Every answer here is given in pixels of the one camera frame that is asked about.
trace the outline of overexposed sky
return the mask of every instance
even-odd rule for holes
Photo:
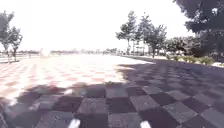
[[[148,13],[155,25],[167,26],[167,37],[188,36],[187,20],[173,0],[0,0],[0,11],[14,11],[11,26],[21,28],[20,49],[125,48],[115,32],[130,10],[140,19]]]

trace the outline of dark tile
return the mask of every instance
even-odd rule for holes
[[[172,91],[174,90],[174,88],[170,87],[170,86],[166,86],[166,85],[159,85],[158,86],[162,91],[164,92],[168,92],[168,91]]]
[[[63,94],[65,90],[66,89],[64,89],[64,88],[52,87],[49,89],[48,94],[50,94],[50,95]]]
[[[104,98],[84,98],[78,113],[108,113],[108,106]]]
[[[171,97],[170,95],[166,93],[157,93],[157,94],[152,94],[150,95],[157,103],[160,105],[168,105],[176,102],[177,100]]]
[[[65,112],[76,112],[82,102],[82,98],[63,96],[54,105],[53,110],[65,111]]]
[[[35,100],[40,98],[41,94],[36,92],[25,92],[19,96],[18,101],[25,104],[32,104]]]
[[[136,112],[129,98],[107,99],[107,104],[110,113]]]
[[[108,128],[107,114],[75,114],[81,120],[80,128]]]
[[[46,113],[47,111],[43,110],[29,111],[17,116],[12,122],[22,128],[35,128]]]
[[[129,96],[146,95],[146,93],[142,90],[141,87],[130,87],[130,88],[127,88],[127,92],[128,92]]]
[[[108,117],[109,128],[140,128],[138,113],[111,114]]]
[[[209,91],[209,90],[204,91],[203,93],[204,93],[206,96],[208,96],[208,97],[210,97],[210,98],[213,98],[213,99],[219,99],[219,98],[221,98],[221,96],[219,96],[218,94],[215,94],[215,93],[213,93],[213,92],[211,92],[211,91]]]
[[[183,126],[186,128],[216,128],[199,115],[183,123]]]
[[[187,107],[193,109],[197,113],[203,112],[205,109],[209,108],[207,105],[197,101],[194,98],[188,98],[183,101],[183,104]]]
[[[86,97],[88,98],[105,98],[106,91],[104,88],[86,88]]]
[[[140,85],[140,86],[149,86],[149,82],[147,80],[139,80],[139,81],[135,81],[137,85]]]
[[[143,120],[149,121],[152,128],[175,128],[179,123],[163,108],[148,109],[139,112]]]
[[[183,88],[183,89],[180,89],[180,91],[189,96],[194,96],[195,94],[197,94],[197,92],[195,90],[190,89],[190,88]]]
[[[213,107],[224,114],[224,101],[218,101],[213,104]]]

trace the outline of green tree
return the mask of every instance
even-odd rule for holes
[[[134,11],[130,11],[128,14],[128,22],[122,24],[121,32],[116,32],[116,37],[120,39],[124,39],[128,41],[127,54],[130,52],[130,44],[129,41],[134,40],[134,34],[136,29],[136,15]]]
[[[186,27],[200,36],[201,45],[194,48],[197,56],[210,52],[224,53],[224,1],[174,0],[189,18]]]
[[[141,35],[140,39],[143,41],[143,44],[146,44],[147,36],[149,35],[152,28],[151,20],[149,19],[149,15],[147,15],[144,12],[144,15],[140,19],[140,23],[138,25],[138,32]]]
[[[14,13],[7,14],[6,11],[0,13],[0,42],[4,47],[5,53],[8,56],[8,63],[9,60],[9,52],[8,48],[10,45],[10,37],[11,37],[11,30],[9,29],[9,23],[13,19]]]
[[[13,56],[16,61],[16,52],[19,48],[19,45],[23,39],[23,36],[20,34],[20,29],[13,27],[11,29],[11,37],[9,38],[9,42],[13,48]]]
[[[163,25],[159,25],[155,27],[151,25],[151,31],[148,35],[146,35],[146,44],[148,45],[148,49],[152,48],[152,57],[155,57],[155,50],[159,50],[163,41],[166,39],[166,27]]]

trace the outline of ground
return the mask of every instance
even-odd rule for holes
[[[72,55],[0,65],[6,122],[21,128],[223,128],[224,80],[118,56]]]

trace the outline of bush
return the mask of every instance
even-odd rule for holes
[[[224,67],[224,63],[219,64],[219,66]]]
[[[167,58],[168,60],[171,60],[171,59],[172,59],[172,57],[171,57],[170,55],[166,55],[166,58]]]
[[[212,65],[214,63],[214,59],[208,56],[202,57],[199,59],[201,64]]]
[[[189,61],[188,56],[184,56],[183,60],[184,60],[184,62],[188,62]]]
[[[193,56],[189,56],[189,57],[188,57],[188,61],[189,61],[190,63],[193,63],[193,64],[194,64],[197,60],[198,60],[198,59],[195,58],[195,57],[193,57]]]
[[[175,61],[179,61],[179,60],[181,59],[181,56],[173,56],[173,59],[174,59]]]

